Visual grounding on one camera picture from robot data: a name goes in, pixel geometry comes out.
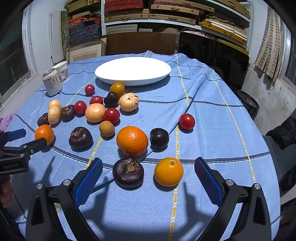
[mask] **window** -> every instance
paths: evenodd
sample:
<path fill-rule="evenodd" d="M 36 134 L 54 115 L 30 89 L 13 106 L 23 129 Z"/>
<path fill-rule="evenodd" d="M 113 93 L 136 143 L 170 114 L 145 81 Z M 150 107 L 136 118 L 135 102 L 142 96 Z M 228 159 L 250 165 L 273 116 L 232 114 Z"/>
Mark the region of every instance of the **window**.
<path fill-rule="evenodd" d="M 22 40 L 21 11 L 0 41 L 0 102 L 3 103 L 30 77 Z"/>
<path fill-rule="evenodd" d="M 291 37 L 291 52 L 285 76 L 296 85 L 296 39 Z"/>

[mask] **paper cup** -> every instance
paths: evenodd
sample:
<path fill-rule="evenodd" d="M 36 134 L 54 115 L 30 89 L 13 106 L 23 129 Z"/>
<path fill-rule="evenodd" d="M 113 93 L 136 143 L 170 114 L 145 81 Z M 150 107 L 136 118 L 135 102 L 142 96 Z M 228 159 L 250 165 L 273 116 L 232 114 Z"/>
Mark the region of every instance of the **paper cup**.
<path fill-rule="evenodd" d="M 53 68 L 58 71 L 61 82 L 64 82 L 69 77 L 67 61 L 63 61 L 55 65 Z"/>

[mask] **blue tablecloth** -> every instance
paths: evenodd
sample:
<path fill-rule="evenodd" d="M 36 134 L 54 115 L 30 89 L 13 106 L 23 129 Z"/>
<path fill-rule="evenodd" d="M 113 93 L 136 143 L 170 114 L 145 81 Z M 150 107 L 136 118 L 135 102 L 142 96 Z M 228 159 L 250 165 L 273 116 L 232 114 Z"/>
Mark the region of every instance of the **blue tablecloth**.
<path fill-rule="evenodd" d="M 109 60 L 129 56 L 160 59 L 168 63 L 172 71 L 157 83 L 126 88 L 127 92 L 137 93 L 140 104 L 132 115 L 121 112 L 115 132 L 125 126 L 137 126 L 149 138 L 153 128 L 161 127 L 170 134 L 167 149 L 153 152 L 149 145 L 147 153 L 138 158 L 145 170 L 144 183 L 137 190 L 127 191 L 112 181 L 112 165 L 122 157 L 118 154 L 116 137 L 102 139 L 98 125 L 89 125 L 85 117 L 75 117 L 69 123 L 53 126 L 54 146 L 32 156 L 29 172 L 12 176 L 15 198 L 10 212 L 22 233 L 37 183 L 59 185 L 83 170 L 89 160 L 99 157 L 104 163 L 103 174 L 80 210 L 100 240 L 196 240 L 217 211 L 194 172 L 194 161 L 201 156 L 225 179 L 231 178 L 245 186 L 254 182 L 261 184 L 274 238 L 279 227 L 280 200 L 269 150 L 248 112 L 224 81 L 205 64 L 183 54 L 166 56 L 148 51 L 71 63 L 69 79 L 63 83 L 58 95 L 49 98 L 42 86 L 18 111 L 7 130 L 25 128 L 27 135 L 9 145 L 20 146 L 34 139 L 37 120 L 47 112 L 52 99 L 60 100 L 62 106 L 75 104 L 78 100 L 88 104 L 90 97 L 84 92 L 87 84 L 96 87 L 95 95 L 106 96 L 110 85 L 96 78 L 95 69 Z M 191 133 L 183 133 L 176 127 L 180 115 L 185 112 L 196 120 Z M 94 139 L 90 150 L 79 153 L 71 150 L 68 143 L 70 133 L 78 126 L 88 128 Z M 160 159 L 170 156 L 180 158 L 184 176 L 177 188 L 162 191 L 153 182 L 154 167 Z M 237 204 L 221 240 L 231 234 L 240 207 L 241 204 Z M 67 236 L 75 240 L 59 205 L 57 211 Z"/>

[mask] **screw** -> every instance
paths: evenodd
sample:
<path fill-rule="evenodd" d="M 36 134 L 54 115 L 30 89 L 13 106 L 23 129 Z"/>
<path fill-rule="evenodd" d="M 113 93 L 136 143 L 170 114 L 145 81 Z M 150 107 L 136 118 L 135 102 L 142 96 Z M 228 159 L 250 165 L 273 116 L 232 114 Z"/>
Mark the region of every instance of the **screw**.
<path fill-rule="evenodd" d="M 260 184 L 258 184 L 258 183 L 255 183 L 255 184 L 254 184 L 254 188 L 256 188 L 256 189 L 260 189 L 260 188 L 261 188 L 261 186 L 260 186 Z"/>
<path fill-rule="evenodd" d="M 63 181 L 63 184 L 65 186 L 69 186 L 71 184 L 71 180 L 67 179 L 67 180 Z"/>
<path fill-rule="evenodd" d="M 234 184 L 234 182 L 233 182 L 233 180 L 231 180 L 231 179 L 227 179 L 227 180 L 226 180 L 226 184 L 227 184 L 228 186 L 232 186 L 232 185 Z"/>
<path fill-rule="evenodd" d="M 41 189 L 43 187 L 43 185 L 41 183 L 37 184 L 36 188 L 37 189 Z"/>

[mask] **white bowl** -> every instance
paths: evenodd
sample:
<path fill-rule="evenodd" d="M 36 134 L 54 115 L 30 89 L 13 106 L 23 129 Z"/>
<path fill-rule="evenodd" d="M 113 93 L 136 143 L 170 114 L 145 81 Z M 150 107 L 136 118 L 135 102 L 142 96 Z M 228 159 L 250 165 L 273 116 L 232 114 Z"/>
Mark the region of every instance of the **white bowl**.
<path fill-rule="evenodd" d="M 100 65 L 95 75 L 107 84 L 125 86 L 147 85 L 165 78 L 171 67 L 158 59 L 147 57 L 118 58 Z"/>

